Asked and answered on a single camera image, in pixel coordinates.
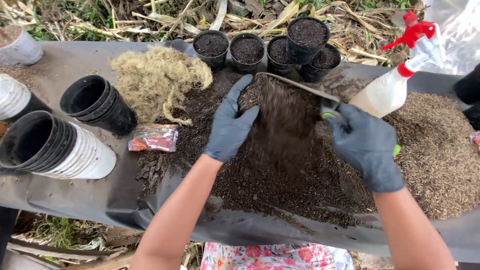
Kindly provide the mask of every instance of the white plastic pot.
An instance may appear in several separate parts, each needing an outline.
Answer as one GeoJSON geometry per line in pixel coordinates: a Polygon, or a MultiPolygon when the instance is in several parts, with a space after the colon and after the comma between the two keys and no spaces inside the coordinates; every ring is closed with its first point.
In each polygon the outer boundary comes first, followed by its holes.
{"type": "Polygon", "coordinates": [[[7,74],[0,74],[0,120],[17,115],[31,97],[32,92],[27,86],[7,74]]]}
{"type": "Polygon", "coordinates": [[[107,176],[117,162],[115,152],[90,131],[69,124],[77,130],[72,152],[56,168],[36,174],[57,179],[100,179],[107,176]]]}
{"type": "Polygon", "coordinates": [[[17,63],[32,65],[43,57],[40,42],[36,41],[22,26],[22,33],[9,45],[0,48],[0,64],[15,65],[17,63]]]}

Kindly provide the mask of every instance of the spray bottle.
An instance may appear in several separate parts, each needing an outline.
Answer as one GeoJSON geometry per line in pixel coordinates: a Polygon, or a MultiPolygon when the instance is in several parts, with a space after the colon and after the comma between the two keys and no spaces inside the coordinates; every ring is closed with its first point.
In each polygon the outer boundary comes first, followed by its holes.
{"type": "Polygon", "coordinates": [[[403,36],[382,46],[382,49],[406,43],[410,47],[411,59],[375,79],[349,102],[378,118],[399,109],[405,103],[407,80],[423,64],[430,62],[440,65],[445,61],[445,49],[440,44],[438,24],[418,22],[412,12],[405,14],[403,19],[407,25],[403,36]]]}

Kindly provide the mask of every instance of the floral fabric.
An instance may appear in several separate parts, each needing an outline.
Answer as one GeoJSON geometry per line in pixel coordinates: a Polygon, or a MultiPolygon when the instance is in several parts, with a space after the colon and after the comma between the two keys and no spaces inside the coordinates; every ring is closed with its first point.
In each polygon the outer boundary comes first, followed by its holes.
{"type": "Polygon", "coordinates": [[[229,246],[208,242],[205,244],[200,269],[336,270],[335,265],[336,262],[334,261],[332,253],[329,247],[325,245],[284,244],[229,246]]]}

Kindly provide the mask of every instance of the forearm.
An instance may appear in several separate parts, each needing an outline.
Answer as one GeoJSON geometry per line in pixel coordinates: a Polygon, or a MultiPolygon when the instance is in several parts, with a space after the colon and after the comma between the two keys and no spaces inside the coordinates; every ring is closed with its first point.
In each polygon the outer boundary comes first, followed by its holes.
{"type": "Polygon", "coordinates": [[[456,269],[445,242],[406,187],[373,193],[396,270],[456,269]]]}
{"type": "Polygon", "coordinates": [[[205,154],[200,156],[154,216],[137,253],[181,258],[221,165],[205,154]]]}

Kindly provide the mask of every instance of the gloved hand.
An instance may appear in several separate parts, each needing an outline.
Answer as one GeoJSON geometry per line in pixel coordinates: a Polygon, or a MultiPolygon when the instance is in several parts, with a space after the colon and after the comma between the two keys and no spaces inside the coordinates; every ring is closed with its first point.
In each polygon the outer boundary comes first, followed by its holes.
{"type": "Polygon", "coordinates": [[[253,106],[237,118],[237,99],[240,91],[252,82],[252,79],[252,75],[245,75],[236,82],[216,110],[212,133],[204,152],[209,157],[226,163],[237,154],[240,146],[247,138],[253,121],[257,118],[259,108],[253,106]]]}
{"type": "Polygon", "coordinates": [[[342,104],[338,111],[348,127],[334,116],[325,120],[339,156],[360,171],[371,191],[394,192],[403,188],[402,172],[393,161],[395,128],[354,105],[342,104]]]}

